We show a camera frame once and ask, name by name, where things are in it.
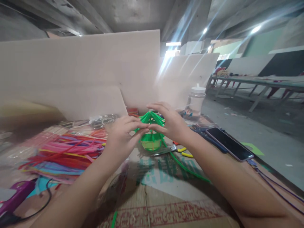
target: purple tool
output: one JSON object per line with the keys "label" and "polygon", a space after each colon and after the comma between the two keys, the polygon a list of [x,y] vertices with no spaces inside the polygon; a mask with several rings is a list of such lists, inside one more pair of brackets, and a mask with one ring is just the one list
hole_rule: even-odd
{"label": "purple tool", "polygon": [[30,181],[20,181],[10,187],[10,189],[15,190],[16,193],[7,201],[2,202],[2,206],[0,207],[0,216],[2,216],[5,212],[13,213],[14,210],[35,189],[36,180],[37,179],[33,179]]}

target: white board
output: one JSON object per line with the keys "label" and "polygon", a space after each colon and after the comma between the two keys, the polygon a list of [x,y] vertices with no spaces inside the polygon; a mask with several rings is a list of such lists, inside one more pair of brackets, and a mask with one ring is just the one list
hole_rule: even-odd
{"label": "white board", "polygon": [[159,100],[184,109],[191,87],[206,87],[219,53],[161,58],[158,75]]}
{"label": "white board", "polygon": [[258,75],[273,57],[274,54],[268,54],[233,59],[227,70],[234,74]]}
{"label": "white board", "polygon": [[[81,88],[93,105],[107,97],[98,90],[89,97],[92,86],[118,86],[128,107],[145,109],[158,100],[152,85],[159,56],[159,30],[1,42],[0,99],[29,98],[30,91],[33,101],[45,90],[60,91],[76,104],[80,93],[73,88]],[[37,99],[51,102],[46,96]]]}
{"label": "white board", "polygon": [[67,120],[83,120],[115,113],[120,117],[128,112],[117,86],[80,86],[28,91],[24,100],[57,107]]}

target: long table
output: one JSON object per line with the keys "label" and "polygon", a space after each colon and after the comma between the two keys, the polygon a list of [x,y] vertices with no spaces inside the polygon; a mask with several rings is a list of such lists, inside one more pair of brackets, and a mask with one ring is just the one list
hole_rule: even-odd
{"label": "long table", "polygon": [[[202,127],[217,126],[207,116],[201,116],[199,125]],[[60,135],[62,130],[66,132],[64,128],[58,129],[59,127],[56,126],[54,128],[57,135]],[[54,128],[44,130],[38,136],[17,146],[14,151],[16,152],[18,148],[25,149],[28,146],[41,145],[45,136],[48,138],[52,136],[50,133],[55,132]],[[183,157],[180,153],[174,154],[176,159],[189,170],[204,176],[202,169],[193,158]],[[236,166],[268,189],[290,213],[304,224],[304,216],[280,198],[247,162],[238,162],[228,154],[224,156],[227,156],[227,159],[232,160]],[[268,177],[299,196],[303,196],[300,189],[263,163],[259,157],[256,156],[254,159],[259,169]],[[0,175],[7,177],[6,183],[4,180],[1,181],[1,187],[4,184],[9,187],[16,181],[29,178],[20,170],[13,171],[12,169],[2,169]],[[68,185],[63,184],[58,190],[55,188],[51,188],[53,194],[51,201],[65,192]],[[304,204],[299,200],[276,185],[274,188],[293,205],[304,210]],[[15,214],[21,217],[29,216],[40,209],[47,199],[46,191],[41,195],[29,197],[16,209]],[[14,227],[28,228],[39,215]],[[168,227],[174,225],[177,227],[213,227],[218,224],[230,228],[239,227],[237,220],[233,217],[231,207],[212,184],[185,172],[170,154],[159,157],[145,156],[141,145],[133,150],[120,169],[107,181],[100,192],[96,207],[92,208],[92,213],[82,227],[97,227],[98,225],[100,225],[99,227],[111,227],[112,223],[114,227]]]}
{"label": "long table", "polygon": [[[286,100],[288,100],[293,93],[295,93],[297,91],[304,91],[304,82],[280,81],[279,78],[280,77],[278,77],[278,79],[270,80],[270,79],[258,79],[257,76],[220,76],[220,77],[211,76],[209,79],[207,88],[210,87],[212,80],[214,80],[214,82],[213,82],[214,85],[215,85],[216,80],[222,80],[215,97],[218,97],[219,93],[221,91],[224,92],[225,90],[234,90],[233,96],[235,96],[238,89],[252,89],[252,91],[248,95],[248,96],[251,96],[252,93],[257,88],[257,86],[259,86],[259,85],[265,86],[264,89],[262,90],[262,92],[256,98],[254,104],[249,109],[249,112],[252,112],[255,109],[255,107],[258,105],[258,103],[261,101],[261,99],[263,98],[263,96],[265,95],[267,90],[271,87],[290,89],[290,92],[282,99],[282,101],[280,102],[280,105],[282,105]],[[222,87],[223,87],[223,84],[225,81],[227,81],[227,84],[224,87],[224,89],[222,90]],[[227,89],[229,82],[238,82],[238,85],[236,88]],[[249,88],[240,88],[240,85],[242,83],[253,84],[255,86],[249,87]]]}

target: white bottle cap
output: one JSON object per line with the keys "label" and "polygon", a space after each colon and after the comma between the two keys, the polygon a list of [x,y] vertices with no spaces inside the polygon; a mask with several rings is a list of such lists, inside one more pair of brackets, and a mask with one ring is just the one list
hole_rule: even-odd
{"label": "white bottle cap", "polygon": [[206,88],[205,87],[200,87],[199,83],[196,84],[196,87],[191,88],[192,93],[205,93]]}

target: smartphone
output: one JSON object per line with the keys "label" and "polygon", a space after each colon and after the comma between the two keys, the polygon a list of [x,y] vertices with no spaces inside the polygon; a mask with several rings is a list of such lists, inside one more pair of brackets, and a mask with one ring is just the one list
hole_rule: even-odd
{"label": "smartphone", "polygon": [[225,147],[228,150],[228,153],[230,153],[239,162],[244,162],[254,157],[246,147],[244,147],[238,141],[232,139],[219,128],[207,129],[206,133],[215,141],[220,143],[223,147]]}

